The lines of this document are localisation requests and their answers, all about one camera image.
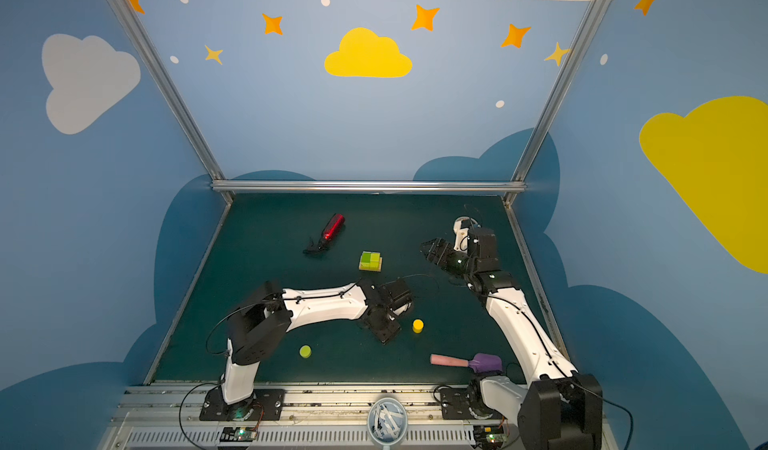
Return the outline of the red metal bottle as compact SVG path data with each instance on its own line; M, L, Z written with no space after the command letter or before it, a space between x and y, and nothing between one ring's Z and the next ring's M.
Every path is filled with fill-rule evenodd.
M342 214L335 213L324 226L316 241L311 240L304 249L305 254L317 254L326 251L331 242L339 234L345 223L345 217Z

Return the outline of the aluminium frame post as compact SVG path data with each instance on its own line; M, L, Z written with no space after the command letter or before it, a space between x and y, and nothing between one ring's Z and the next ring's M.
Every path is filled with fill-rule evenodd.
M504 194L503 203L511 210L516 196L525 191L525 182L537 155L562 106L579 67L597 34L600 24L613 0L590 0L584 16L571 41L571 51L560 65L552 90L542 113L515 167L511 182L515 189Z
M142 24L139 14L133 9L129 0L106 1L141 57L161 95L180 125L181 130L211 178L212 183L223 181L225 176L220 165L216 161L189 108L183 101L179 90L172 81L171 75Z

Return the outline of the pink purple brush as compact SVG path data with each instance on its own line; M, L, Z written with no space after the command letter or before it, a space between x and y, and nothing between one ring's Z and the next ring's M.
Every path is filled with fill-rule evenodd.
M469 368L475 374L494 373L503 370L502 360L499 356L485 353L477 353L469 360L431 354L430 363L437 366Z

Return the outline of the aluminium frame right post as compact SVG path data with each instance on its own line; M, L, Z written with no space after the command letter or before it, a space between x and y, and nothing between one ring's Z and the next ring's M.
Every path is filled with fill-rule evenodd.
M516 196L525 191L525 182L537 155L562 106L579 67L597 34L600 24L613 0L590 0L584 16L571 41L571 51L560 65L552 90L542 113L515 167L511 182L515 189L504 194L503 203L511 210Z

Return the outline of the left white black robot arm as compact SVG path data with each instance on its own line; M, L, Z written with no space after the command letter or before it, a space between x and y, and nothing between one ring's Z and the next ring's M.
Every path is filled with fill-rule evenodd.
M361 321L386 344L400 331L398 318L413 304L412 292L399 278L386 284L359 279L342 287L296 290L267 281L222 322L227 328L227 357L220 383L223 403L237 406L253 398L262 361L287 333L336 320Z

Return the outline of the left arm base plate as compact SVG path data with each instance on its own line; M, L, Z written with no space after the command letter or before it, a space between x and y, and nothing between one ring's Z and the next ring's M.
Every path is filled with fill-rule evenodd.
M217 422L277 421L282 413L284 398L283 389L254 389L244 400L228 404L223 398L223 390L215 387L207 392L199 419Z

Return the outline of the green circuit board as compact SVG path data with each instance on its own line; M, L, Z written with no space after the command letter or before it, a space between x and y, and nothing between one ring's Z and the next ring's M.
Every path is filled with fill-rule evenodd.
M479 450L501 449L508 440L507 434L500 426L474 426L472 436L472 447Z
M224 427L219 436L220 443L250 444L258 437L255 427Z

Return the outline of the aluminium frame left post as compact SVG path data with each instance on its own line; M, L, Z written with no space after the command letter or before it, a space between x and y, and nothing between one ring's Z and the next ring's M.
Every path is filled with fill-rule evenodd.
M171 75L142 24L139 14L133 9L129 0L106 1L141 57L161 95L180 125L181 130L211 178L212 183L223 181L225 176L220 165L216 161L189 108L183 101L179 90L172 81Z

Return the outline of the aluminium front rail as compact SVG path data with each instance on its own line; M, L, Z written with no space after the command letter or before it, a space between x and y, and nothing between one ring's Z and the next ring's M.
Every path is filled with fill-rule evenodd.
M429 384L258 385L283 389L277 421L201 421L208 385L170 384L128 388L107 426L101 449L376 449L366 430L374 402L400 401L408 430L400 449L474 449L474 426L500 426L507 434L501 449L520 449L516 427L501 420L444 420ZM220 443L224 427L255 427L250 444Z

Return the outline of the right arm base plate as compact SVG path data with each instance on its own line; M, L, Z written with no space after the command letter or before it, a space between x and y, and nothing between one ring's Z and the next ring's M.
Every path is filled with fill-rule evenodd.
M448 387L433 389L444 420L501 420L515 418L525 398L525 392L504 387Z

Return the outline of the left green circuit board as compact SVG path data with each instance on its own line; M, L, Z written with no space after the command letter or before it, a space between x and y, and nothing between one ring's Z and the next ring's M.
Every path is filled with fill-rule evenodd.
M220 443L250 444L258 437L255 427L224 427L219 436Z

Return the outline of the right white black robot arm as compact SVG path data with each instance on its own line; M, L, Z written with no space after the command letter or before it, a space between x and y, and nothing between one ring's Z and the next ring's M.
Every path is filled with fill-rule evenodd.
M476 419L500 414L517 429L526 449L599 449L603 392L596 378L581 374L557 349L532 314L524 293L503 270L493 230L470 217L458 218L455 238L421 244L427 261L461 279L497 323L526 384L513 383L498 358L481 355L464 396Z

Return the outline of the round bowl with white pieces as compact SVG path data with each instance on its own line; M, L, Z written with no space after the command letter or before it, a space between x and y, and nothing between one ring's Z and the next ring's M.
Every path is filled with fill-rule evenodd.
M377 449L394 449L407 434L408 415L405 407L392 397L377 400L369 410L366 430Z

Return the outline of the aluminium frame rear bar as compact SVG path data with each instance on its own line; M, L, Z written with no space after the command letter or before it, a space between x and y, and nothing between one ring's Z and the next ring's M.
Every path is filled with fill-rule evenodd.
M233 193L522 193L523 182L214 180L214 191Z

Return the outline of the right green circuit board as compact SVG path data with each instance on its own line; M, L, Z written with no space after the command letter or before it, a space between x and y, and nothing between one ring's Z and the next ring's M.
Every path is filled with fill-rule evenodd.
M472 436L472 447L479 450L501 449L508 440L507 434L500 426L474 426Z

